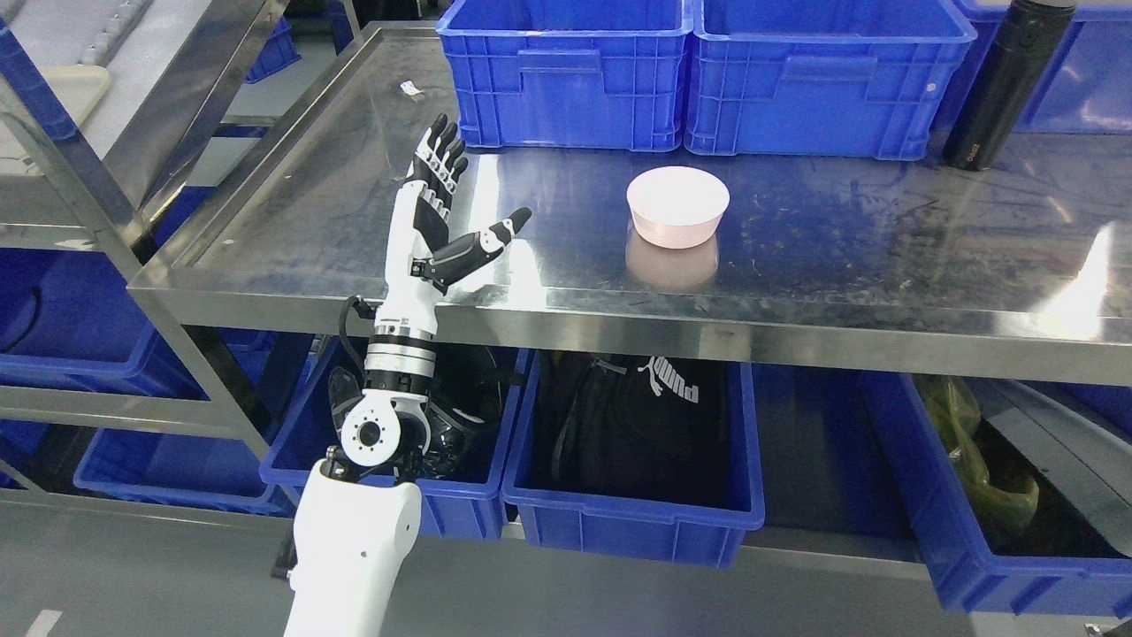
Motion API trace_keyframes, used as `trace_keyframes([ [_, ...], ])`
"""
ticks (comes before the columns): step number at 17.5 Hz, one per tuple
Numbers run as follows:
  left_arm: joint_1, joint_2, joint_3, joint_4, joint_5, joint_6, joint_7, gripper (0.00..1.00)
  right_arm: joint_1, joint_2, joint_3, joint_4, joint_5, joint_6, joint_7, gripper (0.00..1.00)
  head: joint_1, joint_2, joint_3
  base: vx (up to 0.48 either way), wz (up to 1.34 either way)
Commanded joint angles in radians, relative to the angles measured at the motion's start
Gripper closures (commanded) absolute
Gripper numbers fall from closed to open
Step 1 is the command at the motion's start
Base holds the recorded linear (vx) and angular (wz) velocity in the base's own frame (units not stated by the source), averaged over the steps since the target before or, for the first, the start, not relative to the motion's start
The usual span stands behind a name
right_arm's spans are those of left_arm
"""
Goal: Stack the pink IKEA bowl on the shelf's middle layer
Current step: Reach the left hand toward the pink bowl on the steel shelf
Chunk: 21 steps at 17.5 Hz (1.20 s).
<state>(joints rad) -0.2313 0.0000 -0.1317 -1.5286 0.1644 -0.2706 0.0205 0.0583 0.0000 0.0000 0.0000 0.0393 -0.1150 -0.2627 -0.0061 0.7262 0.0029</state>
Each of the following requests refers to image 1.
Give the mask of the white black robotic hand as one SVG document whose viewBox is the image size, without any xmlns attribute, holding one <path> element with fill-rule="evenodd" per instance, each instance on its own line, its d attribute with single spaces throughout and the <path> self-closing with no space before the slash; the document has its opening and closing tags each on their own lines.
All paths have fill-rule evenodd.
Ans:
<svg viewBox="0 0 1132 637">
<path fill-rule="evenodd" d="M 451 235 L 448 215 L 469 160 L 458 126 L 441 113 L 428 126 L 398 186 L 386 246 L 384 310 L 432 308 L 448 290 L 501 257 L 532 218 L 518 207 L 491 226 Z"/>
</svg>

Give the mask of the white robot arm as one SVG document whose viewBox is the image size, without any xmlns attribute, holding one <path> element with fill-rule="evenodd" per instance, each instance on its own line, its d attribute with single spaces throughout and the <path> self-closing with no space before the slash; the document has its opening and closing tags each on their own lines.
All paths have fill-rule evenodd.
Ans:
<svg viewBox="0 0 1132 637">
<path fill-rule="evenodd" d="M 288 636 L 376 636 L 422 513 L 412 468 L 392 487 L 365 487 L 365 471 L 414 464 L 430 440 L 424 418 L 435 371 L 434 301 L 389 298 L 365 355 L 365 389 L 317 460 L 295 513 L 294 601 Z"/>
</svg>

